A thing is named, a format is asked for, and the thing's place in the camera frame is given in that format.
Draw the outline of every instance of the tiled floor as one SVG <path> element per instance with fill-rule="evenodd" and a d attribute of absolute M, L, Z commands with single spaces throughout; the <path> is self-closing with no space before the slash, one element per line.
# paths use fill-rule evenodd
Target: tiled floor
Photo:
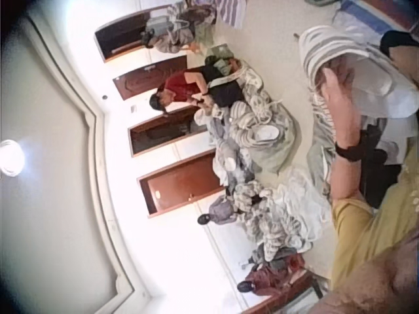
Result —
<path fill-rule="evenodd" d="M 228 43 L 238 58 L 244 59 L 264 80 L 273 99 L 282 99 L 298 124 L 299 137 L 290 163 L 306 166 L 312 143 L 312 110 L 308 102 L 306 77 L 302 72 L 297 40 L 293 34 L 330 24 L 336 6 L 317 8 L 303 0 L 248 0 L 246 19 L 241 30 L 218 21 L 217 44 Z M 263 181 L 275 184 L 276 176 L 264 174 Z M 305 254 L 308 267 L 319 275 L 330 276 L 336 237 L 332 226 Z"/>

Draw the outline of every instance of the woman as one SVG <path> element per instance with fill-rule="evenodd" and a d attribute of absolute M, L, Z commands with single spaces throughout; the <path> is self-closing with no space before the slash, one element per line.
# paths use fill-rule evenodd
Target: woman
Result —
<path fill-rule="evenodd" d="M 208 89 L 208 83 L 221 77 L 221 72 L 212 65 L 176 72 L 151 96 L 150 106 L 166 112 L 166 107 L 174 101 L 188 102 L 209 114 L 214 103 L 223 108 L 231 107 L 235 101 L 243 101 L 242 90 L 235 80 Z M 200 101 L 193 98 L 196 94 L 201 94 Z"/>

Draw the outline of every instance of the bedding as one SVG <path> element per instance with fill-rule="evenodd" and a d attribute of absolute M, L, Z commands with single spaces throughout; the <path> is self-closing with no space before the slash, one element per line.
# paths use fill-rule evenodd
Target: bedding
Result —
<path fill-rule="evenodd" d="M 419 15 L 408 0 L 343 0 L 333 26 L 375 45 L 387 31 L 413 31 Z"/>

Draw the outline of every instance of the brown door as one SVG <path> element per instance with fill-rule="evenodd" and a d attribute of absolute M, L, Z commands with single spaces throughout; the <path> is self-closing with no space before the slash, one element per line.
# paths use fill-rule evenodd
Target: brown door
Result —
<path fill-rule="evenodd" d="M 150 214 L 169 211 L 220 191 L 212 170 L 214 151 L 205 152 L 139 180 Z"/>
<path fill-rule="evenodd" d="M 158 88 L 170 75 L 187 68 L 186 56 L 164 60 L 114 78 L 123 100 Z"/>

